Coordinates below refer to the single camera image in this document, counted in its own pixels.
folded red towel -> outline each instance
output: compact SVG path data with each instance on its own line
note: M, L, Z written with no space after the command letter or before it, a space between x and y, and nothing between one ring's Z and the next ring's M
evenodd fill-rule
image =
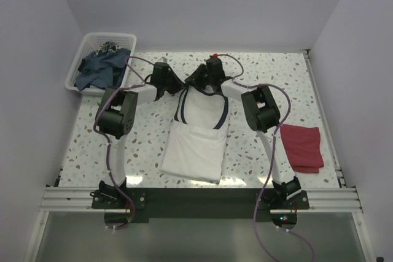
M318 127L283 124L280 130L292 169L302 173L319 173L319 168L324 167L324 160L319 150L321 135Z

white garment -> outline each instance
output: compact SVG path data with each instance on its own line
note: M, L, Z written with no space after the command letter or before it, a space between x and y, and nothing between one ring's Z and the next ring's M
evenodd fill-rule
M193 87L179 98L161 171L218 182L228 133L228 99L207 96Z

cable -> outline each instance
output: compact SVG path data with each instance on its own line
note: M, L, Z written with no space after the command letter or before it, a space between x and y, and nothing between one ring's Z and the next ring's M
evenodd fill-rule
M128 201L128 203L130 203L130 206L132 206L131 221L128 222L128 223L124 223L124 224L122 224L122 225L116 226L116 227L114 228L115 230L119 230L119 229L123 229L123 228L127 227L128 224L131 223L131 222L134 220L134 218L135 218L135 204L134 204L133 200L132 200L129 196L127 196L127 195L120 189L120 187L116 184L115 179L113 178L112 171L111 171L111 165L109 164L109 155L110 155L110 152L111 152L111 144L112 144L112 142L111 142L111 139L109 138L109 136L108 136L107 134L105 134L105 133L101 132L100 130L98 130L97 125L98 125L98 122L100 121L101 117L103 116L103 113L107 110L107 108L108 108L109 105L111 104L113 98L117 95L117 93L119 93L119 91L122 91L122 90L130 90L130 89L142 87L142 86L145 85L145 81L143 80L142 76L139 75L139 73L136 72L136 71L128 64L128 60L129 60L130 58L136 58L137 60L142 60L142 61L145 61L145 62L147 62L147 63L149 63L149 64L153 64L152 62L147 61L147 60L145 60L144 58L140 58L140 57L138 57L138 56L129 56L128 58L126 58L126 60L125 60L126 66L129 67L129 68L131 69L131 71L134 72L134 73L138 76L138 78L141 79L142 84L132 85L132 86L130 86L130 87L121 87L121 88L117 88L117 89L112 93L112 95L109 97L109 99L106 101L106 103L104 104L103 108L102 108L101 111L98 113L98 115L97 115L97 117L96 117L96 120L94 121L94 124L93 124L93 130L94 130L94 132L96 132L96 133L98 133L98 134L104 136L104 137L106 138L106 141L107 141L107 149L106 149L106 169L109 171L109 172L108 172L109 178L111 179L111 181L112 181L113 186L115 187L115 189L116 189L116 190L117 190L117 191L118 191L118 192Z
M272 253L267 249L266 245L263 243L263 241L261 240L261 238L260 238L260 236L259 236L259 233L258 233L258 230L257 230L257 212L258 212L259 200L261 199L261 197L262 197L262 195L263 195L263 192L265 191L265 188L266 188L266 186L267 186L267 184L268 184L268 182L269 182L271 173L272 173L272 171L273 171L274 155L275 155L275 153L276 153L276 134L277 134L278 130L280 129L280 127L282 126L282 124L283 124L283 123L285 122L285 120L288 118L289 113L290 113L290 110L291 110L291 107L292 107L292 104L291 104L291 102L290 102L289 95L288 95L281 87L278 87L278 86L276 86L276 85L269 84L269 83L263 83L263 84L257 84L257 85L247 86L247 85L244 85L244 84L241 84L241 83L235 81L235 78L240 77L240 76L244 73L244 68L243 68L243 65L240 63L240 61L239 61L238 59L236 59L234 56L231 56L231 55L228 55L228 54L219 54L219 55L216 55L216 56L229 56L230 58L234 59L234 60L240 65L240 67L241 67L241 73L240 73L239 75L234 76L234 77L232 78L232 82L233 82L235 85L240 86L240 87L244 87L244 88L256 88L256 87L263 87L263 86L273 87L273 88L279 90L279 91L286 97L287 102L288 102L288 110L287 110L287 112L286 112L284 118L282 118L282 120L281 120L281 121L279 122L279 124L277 125L276 129L274 129L274 131L273 131L273 143L272 143L272 152L271 152L271 161L270 161L269 173L268 173L266 182L263 184L262 189L260 190L260 193L259 193L259 195L258 195L257 203L255 204L255 208L254 208L254 216L253 216L253 219L252 219L252 221L253 221L253 226L254 226L254 233L255 233L255 236L256 236L256 238L257 238L257 240L258 240L260 246L264 249L264 251L265 251L273 260L275 260L276 262L280 262L280 261L278 260L278 258L275 257L274 254L272 254ZM300 238L301 240L303 240L303 241L307 244L307 246L310 248L310 250L311 250L311 262L315 262L315 259L316 259L315 249L314 249L313 245L311 245L311 243L310 243L305 237L303 237L301 234L298 234L298 233L296 233L295 231L292 231L292 230L288 230L288 231L287 231L287 229L284 229L284 228L281 228L281 227L280 227L280 229L283 230L283 231L285 231L285 232L291 233L291 234L293 234L294 236L297 236L298 238Z

white wall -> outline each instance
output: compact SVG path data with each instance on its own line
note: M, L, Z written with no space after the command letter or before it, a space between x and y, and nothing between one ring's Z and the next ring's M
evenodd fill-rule
M0 260L21 261L79 98L64 80L82 38L65 0L0 0Z
M122 31L149 50L311 48L339 0L67 0L83 33Z
M393 0L341 0L311 51L344 176L393 261Z

dark blue fabric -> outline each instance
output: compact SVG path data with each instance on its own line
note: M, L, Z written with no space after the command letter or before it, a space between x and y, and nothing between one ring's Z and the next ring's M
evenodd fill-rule
M125 59L130 55L129 49L92 52L80 64L80 75L75 84L79 91L90 85L105 89L108 86L119 87L126 69Z

